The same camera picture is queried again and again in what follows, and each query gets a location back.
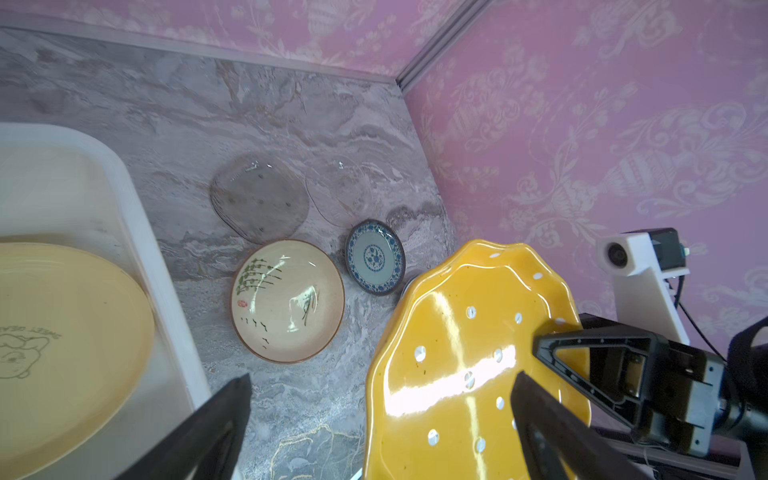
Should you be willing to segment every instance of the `pink wallpaper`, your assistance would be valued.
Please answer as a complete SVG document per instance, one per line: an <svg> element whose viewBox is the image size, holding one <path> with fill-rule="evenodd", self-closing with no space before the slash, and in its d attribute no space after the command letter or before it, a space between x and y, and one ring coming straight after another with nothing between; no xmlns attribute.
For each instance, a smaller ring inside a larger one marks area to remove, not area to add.
<svg viewBox="0 0 768 480"><path fill-rule="evenodd" d="M723 354L768 315L767 0L497 2L406 102L459 239L531 244L580 311L615 318L595 238L676 227Z"/></svg>
<svg viewBox="0 0 768 480"><path fill-rule="evenodd" d="M461 0L0 0L0 10L394 78L460 4Z"/></svg>

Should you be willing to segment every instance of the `pale yellow plate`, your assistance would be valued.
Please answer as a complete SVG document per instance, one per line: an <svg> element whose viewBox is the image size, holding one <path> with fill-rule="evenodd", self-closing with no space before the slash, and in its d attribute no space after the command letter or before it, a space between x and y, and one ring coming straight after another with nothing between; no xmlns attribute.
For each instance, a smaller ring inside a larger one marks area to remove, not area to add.
<svg viewBox="0 0 768 480"><path fill-rule="evenodd" d="M344 317L344 283L333 261L301 240L253 252L232 285L232 322L243 343L276 363L324 349Z"/></svg>
<svg viewBox="0 0 768 480"><path fill-rule="evenodd" d="M406 291L366 382L365 477L528 478L509 406L524 370L584 423L589 401L531 353L580 329L571 292L527 245L466 244ZM588 350L560 357L589 371Z"/></svg>
<svg viewBox="0 0 768 480"><path fill-rule="evenodd" d="M91 253L0 243L0 480L74 450L125 403L154 335L144 291Z"/></svg>

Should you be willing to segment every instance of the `gray marble surface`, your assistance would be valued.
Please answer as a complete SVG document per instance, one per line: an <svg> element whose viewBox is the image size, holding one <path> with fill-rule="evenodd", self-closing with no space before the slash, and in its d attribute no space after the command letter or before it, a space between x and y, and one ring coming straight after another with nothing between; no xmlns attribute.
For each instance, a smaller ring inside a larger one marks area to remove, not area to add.
<svg viewBox="0 0 768 480"><path fill-rule="evenodd" d="M213 211L208 185L241 154L270 151L365 162L372 216L394 227L408 273L439 265L453 232L399 89L56 35L0 29L0 121L85 132L126 163L215 391L248 372L246 478L349 478L362 465L365 380L397 294L364 293L346 273L347 232L310 204L293 235L343 272L346 314L318 356L283 366L255 357L228 317L231 277L255 245Z"/></svg>

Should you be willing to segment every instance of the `white tray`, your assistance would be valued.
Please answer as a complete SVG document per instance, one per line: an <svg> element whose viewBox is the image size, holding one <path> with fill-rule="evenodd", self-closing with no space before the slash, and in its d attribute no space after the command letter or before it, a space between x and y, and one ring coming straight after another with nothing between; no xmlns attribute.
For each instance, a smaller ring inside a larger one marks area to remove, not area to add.
<svg viewBox="0 0 768 480"><path fill-rule="evenodd" d="M184 312L125 165L81 132L0 123L0 241L56 243L96 253L132 275L150 297L157 332L134 394L86 443L29 477L114 478L210 398ZM233 478L240 479L237 470Z"/></svg>

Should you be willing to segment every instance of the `cartoon bear face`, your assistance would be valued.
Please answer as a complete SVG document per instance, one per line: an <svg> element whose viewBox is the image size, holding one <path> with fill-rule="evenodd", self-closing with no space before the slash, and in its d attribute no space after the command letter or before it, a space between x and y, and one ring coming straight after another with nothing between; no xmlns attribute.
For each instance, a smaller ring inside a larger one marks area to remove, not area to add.
<svg viewBox="0 0 768 480"><path fill-rule="evenodd" d="M29 376L29 367L38 361L48 342L45 337L0 335L0 379Z"/></svg>

